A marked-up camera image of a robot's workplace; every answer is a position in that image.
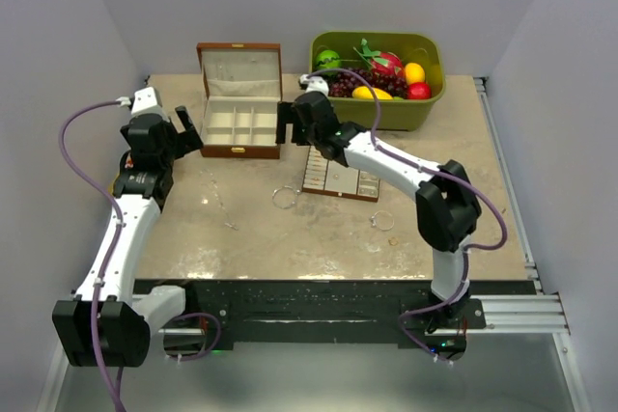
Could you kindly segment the brown jewelry box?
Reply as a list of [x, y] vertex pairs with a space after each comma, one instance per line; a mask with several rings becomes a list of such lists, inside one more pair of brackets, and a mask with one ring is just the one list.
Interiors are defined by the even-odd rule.
[[205, 158], [277, 159], [283, 99], [281, 45], [199, 42]]

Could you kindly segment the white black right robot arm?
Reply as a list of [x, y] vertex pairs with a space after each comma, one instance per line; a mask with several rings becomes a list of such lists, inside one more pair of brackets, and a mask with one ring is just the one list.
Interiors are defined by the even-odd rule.
[[294, 144], [311, 146], [329, 161], [376, 176], [414, 201], [418, 232], [433, 254], [433, 302], [403, 312], [399, 321], [431, 315], [443, 328], [460, 321], [462, 300], [468, 298], [468, 246], [481, 214], [479, 202], [466, 188], [464, 167], [453, 160], [426, 163], [393, 149], [361, 124], [340, 122], [329, 99], [317, 91], [279, 103], [276, 114], [277, 142], [285, 141], [290, 125]]

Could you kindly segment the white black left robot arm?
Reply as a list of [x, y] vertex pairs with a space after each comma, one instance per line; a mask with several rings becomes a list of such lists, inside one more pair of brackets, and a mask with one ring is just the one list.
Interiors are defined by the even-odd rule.
[[75, 367], [139, 367], [152, 335], [166, 323], [189, 327], [199, 318], [200, 304], [178, 286], [155, 287], [133, 298], [137, 264], [173, 186], [174, 163], [203, 146], [186, 108], [175, 112], [183, 131], [152, 110], [133, 111], [121, 129], [129, 149], [112, 190], [104, 193], [111, 212], [97, 256], [82, 284], [52, 312]]

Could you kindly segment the yellow potato chips bag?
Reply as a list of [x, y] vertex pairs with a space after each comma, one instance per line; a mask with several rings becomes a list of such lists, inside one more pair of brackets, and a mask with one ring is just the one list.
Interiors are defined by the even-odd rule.
[[119, 171], [123, 172], [126, 170], [130, 170], [132, 168], [133, 168], [133, 162], [131, 158], [131, 153], [130, 151], [126, 151], [121, 157]]

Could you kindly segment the purple toy grapes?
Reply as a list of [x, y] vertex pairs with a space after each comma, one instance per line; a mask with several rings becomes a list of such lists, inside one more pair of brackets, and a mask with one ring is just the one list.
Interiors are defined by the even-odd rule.
[[[376, 71], [365, 69], [351, 69], [360, 75], [367, 83], [376, 89], [376, 93], [383, 91], [395, 98], [407, 96], [408, 83], [404, 77], [396, 75], [380, 74]], [[329, 86], [329, 95], [333, 97], [352, 97], [356, 88], [362, 87], [363, 83], [347, 72], [336, 72], [328, 75], [325, 80]]]

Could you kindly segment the yellow toy mango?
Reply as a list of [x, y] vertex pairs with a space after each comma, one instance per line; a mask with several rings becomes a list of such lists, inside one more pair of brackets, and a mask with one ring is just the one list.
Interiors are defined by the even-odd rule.
[[378, 100], [393, 99], [393, 96], [388, 92], [367, 86], [360, 86], [355, 88], [352, 91], [351, 96], [356, 99], [373, 99], [374, 97], [376, 97]]

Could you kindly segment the green toy melon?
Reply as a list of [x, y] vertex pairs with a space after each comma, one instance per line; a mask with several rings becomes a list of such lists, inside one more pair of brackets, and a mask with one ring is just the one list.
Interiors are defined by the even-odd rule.
[[323, 70], [325, 76], [334, 76], [337, 69], [342, 66], [340, 55], [331, 49], [325, 49], [318, 53], [314, 60], [314, 71]]

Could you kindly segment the green plastic fruit bin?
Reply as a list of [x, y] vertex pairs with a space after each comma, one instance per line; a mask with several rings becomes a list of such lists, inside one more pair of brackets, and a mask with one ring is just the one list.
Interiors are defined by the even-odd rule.
[[[427, 100], [409, 100], [407, 97], [380, 101], [379, 129], [413, 131], [427, 119], [435, 102], [445, 91], [445, 78], [440, 63], [439, 49], [434, 41], [420, 34], [391, 32], [349, 32], [329, 31], [316, 36], [311, 46], [311, 58], [325, 49], [336, 51], [342, 66], [338, 72], [347, 72], [358, 78], [363, 86], [372, 87], [351, 69], [369, 70], [353, 50], [362, 39], [366, 39], [372, 50], [392, 52], [402, 61], [404, 67], [413, 62], [421, 65], [426, 72], [426, 83], [432, 89], [432, 97]], [[367, 128], [376, 119], [376, 105], [373, 99], [353, 97], [333, 97], [328, 95], [335, 113], [341, 122], [352, 121]]]

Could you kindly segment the pink toy dragon fruit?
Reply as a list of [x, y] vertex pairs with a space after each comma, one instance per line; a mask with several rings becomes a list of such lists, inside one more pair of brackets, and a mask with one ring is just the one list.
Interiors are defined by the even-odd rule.
[[366, 39], [362, 39], [360, 45], [353, 50], [369, 70], [384, 76], [405, 76], [404, 65], [396, 54], [372, 50]]

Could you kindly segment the red toy apple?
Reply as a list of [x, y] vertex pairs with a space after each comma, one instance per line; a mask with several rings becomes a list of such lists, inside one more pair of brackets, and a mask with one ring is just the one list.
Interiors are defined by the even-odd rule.
[[432, 89], [426, 82], [414, 82], [408, 85], [407, 99], [427, 100], [432, 97]]

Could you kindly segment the yellow orange toy lemon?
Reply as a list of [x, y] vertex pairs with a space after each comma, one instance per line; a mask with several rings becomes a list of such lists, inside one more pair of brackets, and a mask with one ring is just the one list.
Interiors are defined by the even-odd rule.
[[426, 72], [418, 63], [407, 63], [404, 67], [404, 73], [408, 85], [426, 81]]

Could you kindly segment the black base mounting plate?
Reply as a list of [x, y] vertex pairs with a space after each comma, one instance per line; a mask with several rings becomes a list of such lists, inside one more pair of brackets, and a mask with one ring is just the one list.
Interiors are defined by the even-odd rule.
[[469, 295], [439, 308], [427, 281], [178, 280], [187, 320], [165, 326], [171, 354], [238, 343], [395, 344], [450, 360], [483, 329], [482, 303]]

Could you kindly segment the aluminium frame rail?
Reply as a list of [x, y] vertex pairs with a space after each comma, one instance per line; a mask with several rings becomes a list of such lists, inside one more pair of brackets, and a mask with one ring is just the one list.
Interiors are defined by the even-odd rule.
[[485, 295], [479, 299], [483, 303], [488, 331], [502, 334], [569, 334], [569, 326], [560, 296], [545, 294], [536, 262], [529, 246], [520, 208], [510, 179], [508, 166], [501, 142], [493, 120], [487, 93], [487, 79], [473, 78], [484, 116], [492, 138], [494, 152], [504, 181], [511, 216], [516, 225], [520, 248], [524, 257], [524, 269], [528, 282], [532, 283], [535, 294]]

